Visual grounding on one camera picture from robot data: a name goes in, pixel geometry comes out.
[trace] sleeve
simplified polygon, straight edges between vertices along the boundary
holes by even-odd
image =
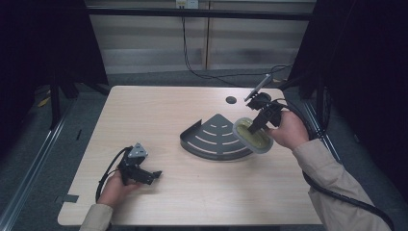
[[[105,231],[108,229],[114,209],[104,204],[90,207],[80,231]]]
[[[300,167],[327,190],[373,205],[361,185],[339,164],[320,140],[308,141],[293,151]],[[390,230],[382,218],[335,198],[309,191],[326,230]]]

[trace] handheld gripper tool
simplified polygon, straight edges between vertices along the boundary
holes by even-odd
[[[233,126],[234,136],[251,151],[262,154],[268,152],[273,146],[273,139],[266,133],[267,123],[273,126],[280,125],[282,106],[276,101],[271,101],[270,95],[258,91],[271,78],[267,77],[245,98],[246,105],[252,110],[260,111],[254,120],[243,117],[238,119]]]

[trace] black cable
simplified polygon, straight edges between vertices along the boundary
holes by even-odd
[[[323,119],[321,124],[321,128],[325,132],[329,126],[329,119],[330,119],[330,114],[331,114],[331,105],[332,105],[332,98],[330,96],[329,91],[327,88],[324,88],[324,94],[323,94]]]
[[[182,24],[183,24],[184,60],[185,60],[186,67],[189,70],[189,72],[191,72],[193,75],[195,75],[195,76],[197,76],[197,77],[199,77],[201,79],[206,79],[206,80],[217,79],[217,80],[219,80],[219,81],[221,81],[221,82],[223,82],[225,84],[232,85],[232,86],[237,87],[237,88],[245,88],[243,86],[240,86],[240,85],[225,81],[222,78],[236,77],[236,76],[267,75],[267,74],[272,75],[275,72],[281,71],[281,70],[283,70],[283,69],[285,69],[287,67],[292,66],[292,64],[289,64],[289,65],[276,65],[276,66],[274,66],[273,68],[270,69],[270,72],[263,72],[263,73],[228,74],[228,75],[218,75],[218,76],[198,74],[191,68],[190,61],[189,61],[188,48],[187,48],[187,39],[186,39],[186,19],[185,19],[185,17],[182,17]]]
[[[119,170],[119,169],[112,170],[111,172],[108,173],[108,175],[111,175],[112,173],[114,173],[114,172],[116,172],[116,171],[118,171],[118,170]]]
[[[284,108],[290,110],[291,112],[293,112],[294,114],[296,114],[296,115],[300,118],[300,120],[302,120],[303,124],[305,125],[306,130],[307,130],[308,135],[309,135],[309,140],[313,140],[313,139],[315,138],[315,135],[314,135],[314,133],[312,132],[311,126],[310,126],[308,120],[307,120],[307,119],[303,116],[303,114],[297,109],[297,107],[296,107],[293,103],[291,103],[290,101],[288,101],[288,100],[286,100],[286,99],[278,99],[278,100],[285,100],[286,102],[288,102],[288,103],[290,103],[290,104],[292,104],[292,105],[291,105],[291,106],[290,106],[290,105],[284,105],[284,104],[281,104],[281,103],[278,103],[278,102],[273,102],[273,101],[270,102],[270,103],[271,103],[271,104],[274,104],[274,105],[278,105],[278,106],[284,107]],[[376,208],[376,207],[374,207],[374,206],[372,206],[372,205],[370,205],[370,204],[368,204],[368,203],[365,203],[365,202],[363,202],[363,201],[360,201],[360,200],[357,200],[357,199],[354,199],[354,198],[345,196],[345,195],[340,194],[340,193],[337,193],[337,192],[333,192],[333,191],[327,190],[327,189],[325,189],[324,187],[320,186],[318,183],[316,183],[316,182],[315,182],[309,175],[307,175],[304,171],[302,171],[302,173],[303,173],[303,177],[304,177],[306,183],[308,183],[308,184],[309,184],[313,189],[315,189],[317,192],[323,193],[323,194],[328,195],[328,196],[330,196],[330,197],[332,197],[332,198],[341,200],[342,202],[345,202],[345,203],[348,203],[348,204],[350,204],[350,205],[356,206],[356,207],[361,208],[361,209],[363,209],[363,210],[366,210],[366,211],[368,211],[368,212],[370,212],[370,213],[372,213],[372,214],[374,214],[374,215],[379,216],[380,218],[382,218],[382,219],[384,220],[384,222],[387,223],[387,225],[390,227],[390,229],[391,229],[392,231],[394,231],[394,223],[393,223],[393,221],[392,221],[391,218],[390,218],[386,213],[384,213],[382,210],[380,210],[380,209],[378,209],[378,208]]]
[[[96,202],[98,201],[98,199],[99,199],[99,197],[100,197],[100,195],[101,195],[102,187],[103,187],[103,185],[105,184],[106,179],[108,178],[108,176],[109,176],[112,172],[114,172],[114,171],[109,172],[109,170],[110,170],[111,167],[114,165],[114,163],[115,163],[115,161],[117,160],[117,158],[118,158],[123,152],[125,152],[125,151],[126,151],[126,152],[129,152],[129,151],[132,150],[132,148],[133,148],[133,146],[129,146],[129,147],[123,148],[119,153],[116,154],[116,156],[114,157],[114,159],[111,161],[111,163],[110,163],[109,166],[108,166],[108,169],[106,169],[106,171],[105,171],[105,173],[103,174],[101,180],[99,181],[99,185],[98,185],[98,188],[97,188],[96,194],[95,194],[95,201],[96,201]]]
[[[306,180],[306,182],[313,188],[315,189],[317,192],[328,195],[332,198],[341,200],[342,202],[354,205],[358,208],[364,209],[374,215],[379,216],[380,218],[382,218],[384,220],[384,222],[387,223],[387,225],[390,227],[390,229],[392,231],[394,231],[394,223],[393,221],[390,219],[390,217],[384,213],[382,210],[368,204],[365,203],[363,201],[360,200],[356,200],[354,198],[345,196],[343,194],[337,193],[337,192],[333,192],[330,190],[325,189],[324,187],[320,186],[318,183],[316,183],[309,175],[307,175],[304,171],[302,171],[303,173],[303,177]]]

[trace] hand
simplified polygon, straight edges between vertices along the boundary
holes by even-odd
[[[293,112],[282,112],[282,120],[278,129],[269,129],[267,134],[282,146],[294,150],[309,141],[309,135],[302,120]]]
[[[113,176],[108,178],[108,181],[99,197],[97,204],[105,204],[115,208],[116,205],[120,204],[127,194],[140,188],[142,183],[132,182],[127,186],[122,183],[122,176],[120,171],[117,170]]]

